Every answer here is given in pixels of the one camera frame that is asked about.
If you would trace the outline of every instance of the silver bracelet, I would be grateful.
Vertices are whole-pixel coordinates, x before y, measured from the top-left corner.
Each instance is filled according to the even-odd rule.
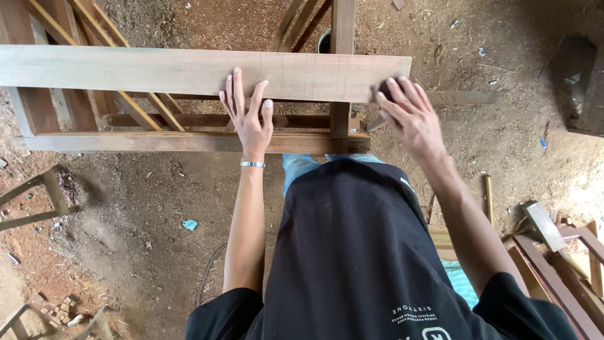
[[[265,167],[264,163],[260,163],[260,162],[241,162],[239,163],[240,166],[259,166],[261,168]]]

